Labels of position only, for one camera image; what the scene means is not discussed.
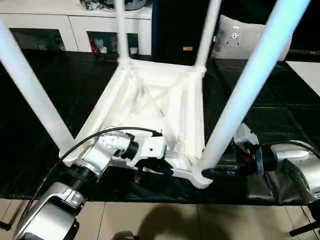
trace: tiled floor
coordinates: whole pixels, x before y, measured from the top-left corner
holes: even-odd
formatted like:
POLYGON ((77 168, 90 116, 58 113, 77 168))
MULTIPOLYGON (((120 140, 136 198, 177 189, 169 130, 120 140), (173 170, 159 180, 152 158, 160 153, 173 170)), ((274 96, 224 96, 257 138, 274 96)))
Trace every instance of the tiled floor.
MULTIPOLYGON (((17 225, 21 200, 0 199, 0 219, 17 225)), ((306 215, 313 221, 307 207, 306 215)), ((290 237, 308 223, 299 206, 181 205, 160 203, 87 202, 78 216, 76 240, 110 240, 124 230, 141 240, 315 240, 313 232, 290 237)), ((0 230, 10 240, 13 230, 0 230)))

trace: black tablecloth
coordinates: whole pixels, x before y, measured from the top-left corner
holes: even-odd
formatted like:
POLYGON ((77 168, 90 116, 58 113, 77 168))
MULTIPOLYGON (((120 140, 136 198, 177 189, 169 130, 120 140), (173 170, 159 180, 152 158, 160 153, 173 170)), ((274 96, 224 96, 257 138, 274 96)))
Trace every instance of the black tablecloth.
MULTIPOLYGON (((25 51, 25 55, 75 137, 117 67, 92 53, 25 51)), ((204 134, 207 141, 245 65, 212 60, 203 79, 204 134)), ((0 198, 29 199, 58 160, 58 149, 11 78, 0 68, 2 138, 0 198)), ((320 98, 285 63, 279 62, 245 118, 261 143, 302 140, 320 148, 320 98)), ((176 177, 109 167, 91 201, 301 205, 293 181, 281 172, 217 181, 199 190, 176 177)), ((55 171, 47 186, 60 175, 55 171)))

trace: pillow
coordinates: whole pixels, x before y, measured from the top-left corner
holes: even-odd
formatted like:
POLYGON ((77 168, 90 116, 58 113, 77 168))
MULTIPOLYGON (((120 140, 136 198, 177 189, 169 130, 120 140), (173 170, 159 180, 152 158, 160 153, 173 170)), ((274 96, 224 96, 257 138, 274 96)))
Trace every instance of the pillow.
MULTIPOLYGON (((248 59, 264 29, 265 25, 244 23, 221 15, 211 56, 217 59, 248 59)), ((279 61, 285 59, 291 40, 292 36, 279 57, 279 61)))

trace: black stand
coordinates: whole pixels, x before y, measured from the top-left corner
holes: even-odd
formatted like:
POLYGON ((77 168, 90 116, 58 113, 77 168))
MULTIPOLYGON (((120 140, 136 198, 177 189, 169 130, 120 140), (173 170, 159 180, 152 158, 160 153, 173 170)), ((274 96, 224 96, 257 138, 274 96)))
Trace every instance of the black stand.
POLYGON ((319 227, 320 227, 320 223, 315 221, 315 222, 312 222, 312 223, 310 223, 308 225, 305 225, 305 226, 299 227, 299 228, 297 228, 295 230, 292 230, 292 231, 289 232, 289 234, 290 234, 291 237, 294 237, 294 236, 297 236, 299 234, 304 234, 304 233, 309 232, 311 230, 317 229, 319 227))
POLYGON ((11 224, 0 221, 0 229, 9 231, 11 229, 11 224))
POLYGON ((290 236, 294 237, 299 234, 303 234, 314 229, 320 228, 320 200, 309 203, 308 208, 314 218, 315 222, 309 223, 305 226, 299 227, 289 232, 290 236))

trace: black cable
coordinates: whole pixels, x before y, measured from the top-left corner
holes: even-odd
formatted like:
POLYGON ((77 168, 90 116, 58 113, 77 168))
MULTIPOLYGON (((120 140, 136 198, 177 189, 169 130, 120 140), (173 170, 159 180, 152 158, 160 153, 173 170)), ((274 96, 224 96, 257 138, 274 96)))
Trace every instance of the black cable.
POLYGON ((310 152, 312 152, 318 159, 320 159, 320 152, 318 152, 317 150, 313 149, 312 147, 306 145, 305 143, 302 142, 298 142, 298 141, 292 141, 292 140, 287 140, 287 141, 273 141, 273 142, 267 142, 267 143, 263 143, 260 146, 271 146, 274 144, 292 144, 292 145, 297 145, 299 147, 302 147, 304 149, 309 150, 310 152))
MULTIPOLYGON (((304 208, 303 208, 302 206, 300 206, 300 208, 301 208, 301 210, 302 210, 302 212, 303 212, 304 216, 305 216, 305 217, 306 217, 306 219, 308 220, 309 224, 311 224, 311 221, 310 221, 310 219, 309 219, 309 217, 308 217, 308 215, 307 215, 306 211, 304 210, 304 208)), ((318 237, 318 235, 316 234, 316 231, 315 231, 314 229, 312 229, 312 231, 313 231, 313 233, 314 233, 314 235, 315 235, 316 240, 320 240, 320 239, 319 239, 319 237, 318 237)))
POLYGON ((102 134, 108 133, 108 132, 113 132, 113 131, 121 131, 121 130, 139 130, 139 131, 145 131, 145 132, 150 132, 152 133, 152 136, 162 136, 161 133, 151 130, 151 129, 147 129, 147 128, 142 128, 142 127, 133 127, 133 126, 124 126, 124 127, 114 127, 114 128, 110 128, 110 129, 105 129, 102 131, 98 131, 90 136, 87 136, 86 138, 84 138, 83 140, 81 140, 80 142, 78 142, 76 145, 74 145, 72 148, 70 148, 62 157, 60 157, 60 159, 53 165, 53 167, 49 170, 49 172, 43 177, 39 187, 37 188, 36 192, 33 194, 33 196, 31 197, 31 199, 29 200, 27 206, 25 207, 20 221, 21 219, 26 215, 27 212, 29 212, 30 207, 32 206, 33 202, 35 201, 39 191, 41 190, 41 188, 43 187, 43 185, 45 184, 46 180, 48 179, 48 177, 50 176, 50 174, 58 167, 59 164, 62 163, 62 161, 69 155, 71 154, 74 150, 76 150, 78 147, 80 147, 82 144, 84 144, 85 142, 89 141, 90 139, 93 139, 97 136, 100 136, 102 134))

